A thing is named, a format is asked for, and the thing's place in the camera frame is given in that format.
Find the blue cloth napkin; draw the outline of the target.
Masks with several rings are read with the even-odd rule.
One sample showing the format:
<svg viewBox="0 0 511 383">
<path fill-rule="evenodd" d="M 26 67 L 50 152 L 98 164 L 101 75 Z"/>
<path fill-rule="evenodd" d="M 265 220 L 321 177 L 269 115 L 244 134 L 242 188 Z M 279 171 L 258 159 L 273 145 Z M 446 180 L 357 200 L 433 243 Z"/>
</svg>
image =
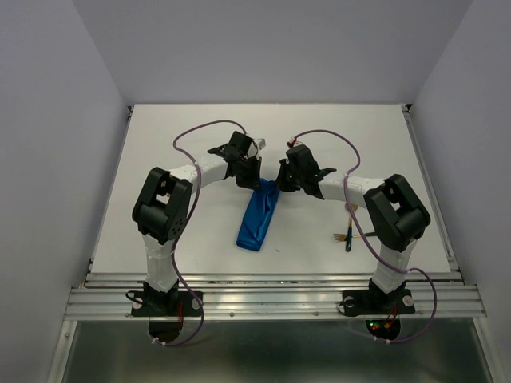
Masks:
<svg viewBox="0 0 511 383">
<path fill-rule="evenodd" d="M 261 189 L 254 191 L 248 201 L 236 246 L 247 251 L 260 251 L 266 238 L 279 199 L 275 181 L 261 180 Z"/>
</svg>

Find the gold fork green handle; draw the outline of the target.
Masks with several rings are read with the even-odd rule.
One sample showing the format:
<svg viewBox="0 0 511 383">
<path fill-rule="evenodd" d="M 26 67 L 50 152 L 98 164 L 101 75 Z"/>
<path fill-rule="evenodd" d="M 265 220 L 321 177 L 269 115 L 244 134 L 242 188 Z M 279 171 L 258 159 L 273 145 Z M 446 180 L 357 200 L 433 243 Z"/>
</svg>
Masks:
<svg viewBox="0 0 511 383">
<path fill-rule="evenodd" d="M 365 236 L 366 237 L 375 237 L 376 233 L 375 232 L 367 232 L 365 234 Z M 358 239 L 358 238 L 361 238 L 361 237 L 362 236 L 360 234 L 352 234 L 351 235 L 352 239 Z M 348 234 L 334 233 L 333 234 L 333 238 L 334 238 L 334 240 L 339 241 L 339 242 L 346 242 L 347 239 L 348 239 Z"/>
</svg>

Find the gold spoon green handle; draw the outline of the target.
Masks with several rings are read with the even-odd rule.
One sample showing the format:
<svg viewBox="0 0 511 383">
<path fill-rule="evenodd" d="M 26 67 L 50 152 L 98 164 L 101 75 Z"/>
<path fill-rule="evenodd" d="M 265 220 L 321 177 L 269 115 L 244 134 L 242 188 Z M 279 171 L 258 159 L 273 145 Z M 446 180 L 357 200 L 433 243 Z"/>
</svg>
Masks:
<svg viewBox="0 0 511 383">
<path fill-rule="evenodd" d="M 356 205 L 353 206 L 353 205 L 350 205 L 349 203 L 346 203 L 345 204 L 345 209 L 348 211 L 348 215 L 349 215 L 349 218 L 348 218 L 348 228 L 347 228 L 348 239 L 345 242 L 345 251 L 346 252 L 350 252 L 351 251 L 351 247 L 352 247 L 351 235 L 353 234 L 353 217 L 352 217 L 351 211 L 352 210 L 356 210 L 357 206 Z"/>
</svg>

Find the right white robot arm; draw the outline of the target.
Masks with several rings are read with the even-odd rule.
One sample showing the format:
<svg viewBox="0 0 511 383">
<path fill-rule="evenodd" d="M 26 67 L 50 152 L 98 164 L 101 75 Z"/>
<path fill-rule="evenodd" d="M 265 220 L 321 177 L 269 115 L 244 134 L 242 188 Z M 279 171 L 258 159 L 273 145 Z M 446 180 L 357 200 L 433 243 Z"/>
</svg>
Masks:
<svg viewBox="0 0 511 383">
<path fill-rule="evenodd" d="M 276 184 L 280 191 L 302 190 L 317 199 L 343 202 L 350 214 L 360 207 L 370 216 L 380 242 L 376 270 L 366 290 L 345 298 L 364 314 L 400 303 L 411 253 L 431 222 L 406 178 L 399 174 L 386 179 L 340 176 L 334 168 L 320 168 L 304 144 L 289 144 L 286 156 L 279 162 Z"/>
</svg>

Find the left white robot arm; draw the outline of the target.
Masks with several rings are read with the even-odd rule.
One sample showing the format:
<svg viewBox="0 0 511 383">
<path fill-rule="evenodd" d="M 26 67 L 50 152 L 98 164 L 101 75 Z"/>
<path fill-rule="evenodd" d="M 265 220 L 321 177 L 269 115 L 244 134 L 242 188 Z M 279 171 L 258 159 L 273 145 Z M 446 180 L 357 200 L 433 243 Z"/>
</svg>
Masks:
<svg viewBox="0 0 511 383">
<path fill-rule="evenodd" d="M 143 293 L 132 298 L 133 302 L 158 314 L 170 314 L 176 309 L 179 278 L 172 265 L 172 253 L 189 221 L 192 196 L 201 188 L 230 177 L 240 188 L 260 189 L 259 152 L 264 147 L 264 139 L 234 132 L 229 142 L 209 149 L 190 165 L 170 171 L 155 167 L 148 173 L 132 213 L 142 234 L 147 265 Z"/>
</svg>

